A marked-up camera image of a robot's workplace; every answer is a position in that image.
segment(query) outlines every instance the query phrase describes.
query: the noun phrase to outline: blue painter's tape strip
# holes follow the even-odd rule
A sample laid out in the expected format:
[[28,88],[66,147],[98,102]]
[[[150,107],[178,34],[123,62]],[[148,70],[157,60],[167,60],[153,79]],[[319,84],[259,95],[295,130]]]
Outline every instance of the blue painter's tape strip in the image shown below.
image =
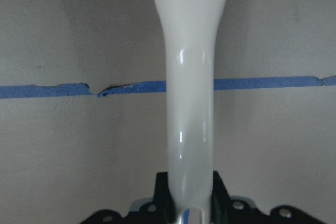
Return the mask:
[[[262,77],[217,79],[214,81],[215,90],[234,89],[264,89],[285,87],[336,86],[336,76],[318,79],[314,76],[294,77]],[[97,97],[112,94],[160,93],[166,92],[165,81],[146,81],[131,85],[115,86],[99,93]],[[0,99],[29,98],[29,97],[64,97],[77,95],[94,95],[86,84],[63,84],[59,86],[43,87],[35,85],[0,86]]]
[[0,99],[30,97],[69,97],[75,95],[93,95],[86,84],[63,84],[44,87],[35,85],[0,86]]

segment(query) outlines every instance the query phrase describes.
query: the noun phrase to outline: white cylindrical object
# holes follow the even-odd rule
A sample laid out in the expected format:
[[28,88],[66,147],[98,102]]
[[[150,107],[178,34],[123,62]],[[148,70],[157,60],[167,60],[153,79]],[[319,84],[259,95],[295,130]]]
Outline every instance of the white cylindrical object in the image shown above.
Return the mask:
[[169,190],[180,216],[196,207],[209,223],[214,48],[225,0],[155,3],[166,46]]

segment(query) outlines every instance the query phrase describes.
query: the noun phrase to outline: black bracket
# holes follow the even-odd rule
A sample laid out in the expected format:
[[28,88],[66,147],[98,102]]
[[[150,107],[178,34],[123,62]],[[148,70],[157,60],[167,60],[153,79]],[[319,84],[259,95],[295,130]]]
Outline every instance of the black bracket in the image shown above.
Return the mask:
[[[212,191],[213,224],[323,224],[291,206],[279,206],[265,215],[244,200],[231,199],[218,172]],[[112,210],[101,210],[81,224],[168,224],[175,220],[174,203],[168,190],[168,173],[156,175],[153,201],[131,211],[124,218]]]

